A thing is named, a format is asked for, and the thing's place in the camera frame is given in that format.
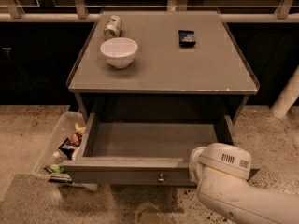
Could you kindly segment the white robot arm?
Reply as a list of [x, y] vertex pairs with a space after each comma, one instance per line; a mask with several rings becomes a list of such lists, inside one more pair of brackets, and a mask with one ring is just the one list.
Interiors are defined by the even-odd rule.
[[299, 224], [299, 197], [258, 189], [248, 183], [251, 155], [244, 149], [212, 143], [189, 160], [198, 200], [236, 224]]

